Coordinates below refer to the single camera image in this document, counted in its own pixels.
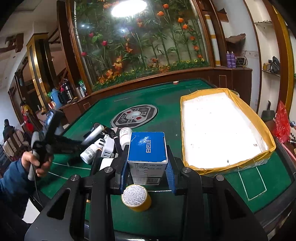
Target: blue box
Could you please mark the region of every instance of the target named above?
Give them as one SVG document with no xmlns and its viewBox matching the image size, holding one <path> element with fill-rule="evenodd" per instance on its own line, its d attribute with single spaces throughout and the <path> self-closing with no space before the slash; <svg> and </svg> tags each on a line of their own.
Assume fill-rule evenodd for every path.
<svg viewBox="0 0 296 241">
<path fill-rule="evenodd" d="M 163 132 L 132 132 L 128 163 L 135 184 L 158 185 L 168 163 Z"/>
</svg>

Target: glass window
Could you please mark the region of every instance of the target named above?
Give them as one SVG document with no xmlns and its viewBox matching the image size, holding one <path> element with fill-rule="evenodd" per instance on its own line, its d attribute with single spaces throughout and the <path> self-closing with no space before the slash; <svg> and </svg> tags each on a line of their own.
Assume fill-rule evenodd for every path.
<svg viewBox="0 0 296 241">
<path fill-rule="evenodd" d="M 194 12 L 190 0 L 76 1 L 73 21 L 93 91 L 208 66 Z"/>
</svg>

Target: black bag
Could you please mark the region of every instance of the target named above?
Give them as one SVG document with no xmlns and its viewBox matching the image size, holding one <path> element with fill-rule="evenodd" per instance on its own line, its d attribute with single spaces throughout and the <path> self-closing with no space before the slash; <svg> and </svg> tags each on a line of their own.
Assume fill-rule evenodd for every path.
<svg viewBox="0 0 296 241">
<path fill-rule="evenodd" d="M 274 74 L 279 74 L 281 69 L 281 64 L 279 60 L 276 57 L 272 57 L 272 60 L 268 60 L 268 62 L 271 64 L 270 66 L 270 72 Z"/>
</svg>

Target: red plastic bag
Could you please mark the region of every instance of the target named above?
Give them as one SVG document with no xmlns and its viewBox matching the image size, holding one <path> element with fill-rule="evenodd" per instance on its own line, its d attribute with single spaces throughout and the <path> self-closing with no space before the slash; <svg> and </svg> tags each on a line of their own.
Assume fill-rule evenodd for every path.
<svg viewBox="0 0 296 241">
<path fill-rule="evenodd" d="M 279 102 L 279 108 L 276 112 L 276 127 L 273 131 L 273 134 L 281 143 L 284 143 L 290 139 L 289 118 L 287 115 L 286 107 L 281 101 Z"/>
</svg>

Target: green felt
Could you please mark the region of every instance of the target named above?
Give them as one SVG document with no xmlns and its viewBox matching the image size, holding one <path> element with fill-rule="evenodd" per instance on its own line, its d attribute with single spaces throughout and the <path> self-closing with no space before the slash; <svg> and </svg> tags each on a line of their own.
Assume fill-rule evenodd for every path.
<svg viewBox="0 0 296 241">
<path fill-rule="evenodd" d="M 172 83 L 155 85 L 102 99 L 85 112 L 66 131 L 65 136 L 83 140 L 83 135 L 90 130 L 95 122 L 110 126 L 112 118 L 122 110 L 139 104 L 152 104 L 158 108 L 157 116 L 152 121 L 133 130 L 163 131 L 174 156 L 182 158 L 180 97 L 207 88 L 211 87 L 200 79 L 186 80 L 180 81 L 177 85 Z M 87 176 L 91 167 L 79 159 L 77 163 L 73 164 L 73 159 L 67 155 L 55 155 L 54 163 L 58 164 L 53 164 L 50 172 L 66 179 L 72 174 Z M 263 192 L 265 187 L 258 171 L 265 183 L 265 192 Z M 291 184 L 290 177 L 276 153 L 271 156 L 267 164 L 259 166 L 258 171 L 253 168 L 225 175 L 253 212 L 268 205 Z M 38 183 L 41 191 L 49 198 L 52 198 L 66 181 L 66 179 L 51 173 Z M 239 174 L 251 200 L 247 198 Z M 155 186 L 148 187 L 149 190 L 155 190 L 155 188 L 161 189 L 161 187 Z M 131 211 L 123 205 L 120 196 L 112 196 L 114 228 L 123 232 L 148 236 L 179 236 L 183 197 L 174 196 L 170 192 L 151 192 L 150 194 L 152 207 L 143 213 Z M 89 206 L 87 206 L 86 218 L 88 215 Z"/>
</svg>

